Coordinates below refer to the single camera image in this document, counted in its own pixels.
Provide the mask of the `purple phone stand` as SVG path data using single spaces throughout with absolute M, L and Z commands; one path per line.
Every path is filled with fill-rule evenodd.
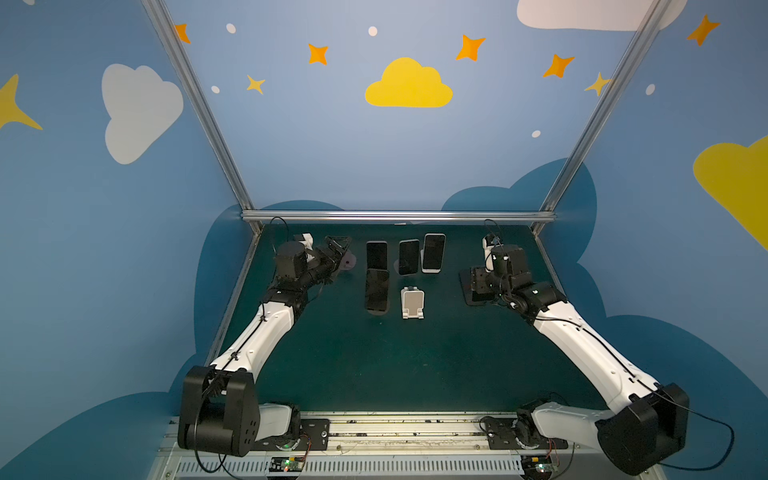
M 340 261 L 340 270 L 341 271 L 352 270 L 356 266 L 356 263 L 357 263 L 356 256 L 351 251 L 347 251 L 343 255 Z

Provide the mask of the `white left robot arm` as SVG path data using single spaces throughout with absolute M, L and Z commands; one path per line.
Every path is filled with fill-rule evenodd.
M 275 273 L 255 317 L 232 345 L 184 378 L 177 443 L 187 450 L 243 457 L 266 445 L 300 441 L 300 414 L 290 404 L 257 399 L 256 380 L 278 342 L 309 303 L 309 290 L 335 280 L 351 239 L 310 234 L 279 246 Z

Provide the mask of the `metal base rail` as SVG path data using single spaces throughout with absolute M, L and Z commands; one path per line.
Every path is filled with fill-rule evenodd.
M 599 451 L 564 441 L 501 447 L 482 418 L 511 412 L 305 412 L 301 442 L 245 457 L 180 448 L 169 426 L 151 479 L 622 479 Z

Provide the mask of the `aluminium left frame post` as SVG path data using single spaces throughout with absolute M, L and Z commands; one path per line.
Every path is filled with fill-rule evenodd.
M 165 2 L 160 0 L 143 0 L 142 5 L 179 77 L 184 92 L 193 107 L 212 151 L 238 201 L 241 213 L 252 210 L 254 205 L 244 180 L 205 98 L 205 93 L 200 86 L 183 42 L 175 30 L 175 25 L 172 22 L 172 17 Z

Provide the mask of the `aluminium back frame rail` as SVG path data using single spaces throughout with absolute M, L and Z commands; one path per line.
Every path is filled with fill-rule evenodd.
M 479 211 L 322 211 L 322 210 L 243 210 L 245 221 L 269 221 L 280 217 L 291 222 L 329 223 L 468 223 L 493 220 L 498 223 L 551 223 L 555 214 L 546 211 L 533 212 L 479 212 Z

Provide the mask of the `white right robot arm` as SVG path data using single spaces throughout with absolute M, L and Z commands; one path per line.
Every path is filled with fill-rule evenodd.
M 595 410 L 535 401 L 512 424 L 520 447 L 534 449 L 549 439 L 581 444 L 632 476 L 685 447 L 690 400 L 684 390 L 663 386 L 633 365 L 555 285 L 534 282 L 522 248 L 485 240 L 483 250 L 483 266 L 470 271 L 472 297 L 520 315 L 567 356 L 606 404 Z

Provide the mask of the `aluminium frame post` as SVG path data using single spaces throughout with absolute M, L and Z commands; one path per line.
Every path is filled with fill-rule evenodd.
M 179 77 L 184 92 L 193 107 L 212 151 L 238 201 L 241 213 L 252 210 L 254 205 L 244 180 L 205 98 L 205 93 L 200 86 L 183 42 L 175 30 L 175 25 L 172 22 L 172 17 L 165 2 L 160 0 L 143 0 L 142 5 Z
M 555 210 L 558 204 L 573 182 L 576 173 L 585 161 L 653 41 L 661 31 L 662 20 L 671 5 L 672 1 L 670 0 L 655 0 L 650 3 L 645 16 L 613 72 L 612 81 L 600 95 L 574 149 L 567 157 L 539 209 L 539 219 L 531 226 L 532 233 L 536 238 L 543 232 L 547 223 L 555 221 Z

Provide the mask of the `white phone stand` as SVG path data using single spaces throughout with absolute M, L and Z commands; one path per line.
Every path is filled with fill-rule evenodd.
M 404 320 L 423 319 L 425 293 L 417 287 L 408 286 L 401 290 L 401 312 Z

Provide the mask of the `white-framed phone back right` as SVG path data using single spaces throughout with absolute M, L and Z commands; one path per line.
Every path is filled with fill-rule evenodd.
M 446 236 L 443 233 L 427 233 L 422 249 L 422 272 L 438 274 L 442 269 Z

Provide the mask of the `aluminium right frame post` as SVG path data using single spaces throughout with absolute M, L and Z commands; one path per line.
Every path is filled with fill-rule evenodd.
M 555 210 L 558 204 L 573 182 L 576 173 L 585 161 L 653 41 L 661 31 L 662 20 L 671 5 L 672 1 L 670 0 L 655 0 L 650 3 L 645 16 L 613 72 L 612 81 L 600 95 L 574 149 L 567 157 L 539 209 L 539 219 L 531 226 L 532 233 L 536 238 L 543 232 L 547 223 L 555 221 Z

